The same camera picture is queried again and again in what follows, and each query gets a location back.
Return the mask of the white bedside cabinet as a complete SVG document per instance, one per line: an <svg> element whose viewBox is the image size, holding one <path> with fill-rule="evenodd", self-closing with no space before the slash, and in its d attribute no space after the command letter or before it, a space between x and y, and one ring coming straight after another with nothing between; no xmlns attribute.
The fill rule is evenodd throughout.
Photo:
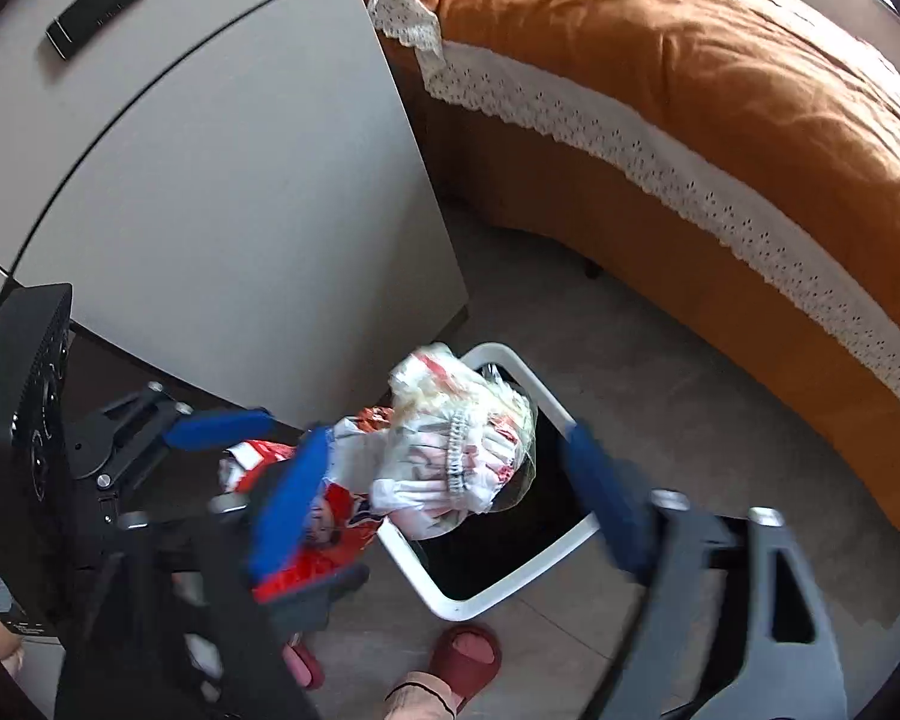
<svg viewBox="0 0 900 720"><path fill-rule="evenodd" d="M0 293L68 283L133 358L302 426L468 296L364 0L0 0Z"/></svg>

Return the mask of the orange bed cover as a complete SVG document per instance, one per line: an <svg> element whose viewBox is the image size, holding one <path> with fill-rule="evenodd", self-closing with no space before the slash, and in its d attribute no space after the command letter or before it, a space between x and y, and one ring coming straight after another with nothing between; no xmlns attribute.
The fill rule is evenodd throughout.
<svg viewBox="0 0 900 720"><path fill-rule="evenodd" d="M900 75L802 0L421 0L443 39L605 94L769 200L900 330ZM432 98L379 31L444 199L598 263L808 422L900 533L900 403L715 236L616 167Z"/></svg>

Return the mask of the dark red slipper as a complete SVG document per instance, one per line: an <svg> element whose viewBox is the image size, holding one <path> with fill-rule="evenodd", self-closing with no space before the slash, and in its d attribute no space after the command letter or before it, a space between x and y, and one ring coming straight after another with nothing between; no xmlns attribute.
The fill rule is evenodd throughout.
<svg viewBox="0 0 900 720"><path fill-rule="evenodd" d="M460 622L437 640L430 655L429 673L447 684L450 706L466 707L499 674L502 650L497 635L476 622Z"/></svg>

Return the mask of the white red snack wrapper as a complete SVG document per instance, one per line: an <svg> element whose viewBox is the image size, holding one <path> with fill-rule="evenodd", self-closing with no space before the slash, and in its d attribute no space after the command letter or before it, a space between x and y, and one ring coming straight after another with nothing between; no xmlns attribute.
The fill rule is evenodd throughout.
<svg viewBox="0 0 900 720"><path fill-rule="evenodd" d="M491 512L530 453L530 400L443 344L401 361L390 394L388 408L336 422L326 477L367 494L375 517L419 541Z"/></svg>

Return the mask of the red white snack bag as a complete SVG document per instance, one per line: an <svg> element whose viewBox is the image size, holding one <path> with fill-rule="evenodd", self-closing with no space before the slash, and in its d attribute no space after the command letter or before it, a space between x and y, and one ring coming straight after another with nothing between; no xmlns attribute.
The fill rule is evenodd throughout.
<svg viewBox="0 0 900 720"><path fill-rule="evenodd" d="M248 494L270 466L284 463L294 454L292 445L269 440L234 445L221 460L222 489ZM284 559L278 572L256 583L256 600L276 600L351 566L372 543L380 523L382 519L370 509L367 494L352 491L347 483L323 479L310 507L302 546L292 559Z"/></svg>

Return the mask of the white square trash bin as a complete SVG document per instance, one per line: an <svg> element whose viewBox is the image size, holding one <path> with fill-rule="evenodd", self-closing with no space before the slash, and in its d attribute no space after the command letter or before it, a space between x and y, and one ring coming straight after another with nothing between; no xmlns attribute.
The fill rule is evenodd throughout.
<svg viewBox="0 0 900 720"><path fill-rule="evenodd" d="M493 372L532 405L530 453L487 514L470 515L437 538L411 539L383 522L377 541L429 611L443 621L470 621L516 595L598 532L562 465L564 434L574 426L535 372L509 346L483 343L461 360Z"/></svg>

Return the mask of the white lace bed sheet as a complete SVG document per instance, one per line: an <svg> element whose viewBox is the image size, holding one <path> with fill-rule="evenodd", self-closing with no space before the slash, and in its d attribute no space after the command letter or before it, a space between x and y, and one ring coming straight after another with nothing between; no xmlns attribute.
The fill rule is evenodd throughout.
<svg viewBox="0 0 900 720"><path fill-rule="evenodd" d="M756 190L625 104L482 47L443 39L421 0L368 0L377 31L414 50L425 91L616 167L718 239L871 372L900 403L900 330L863 286Z"/></svg>

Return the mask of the pink slipper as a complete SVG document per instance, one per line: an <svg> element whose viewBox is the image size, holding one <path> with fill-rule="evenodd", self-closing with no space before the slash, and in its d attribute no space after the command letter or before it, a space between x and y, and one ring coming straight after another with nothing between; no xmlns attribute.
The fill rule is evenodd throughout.
<svg viewBox="0 0 900 720"><path fill-rule="evenodd" d="M297 684L304 691L316 691L325 682L325 673L302 634L294 634L283 647L283 658Z"/></svg>

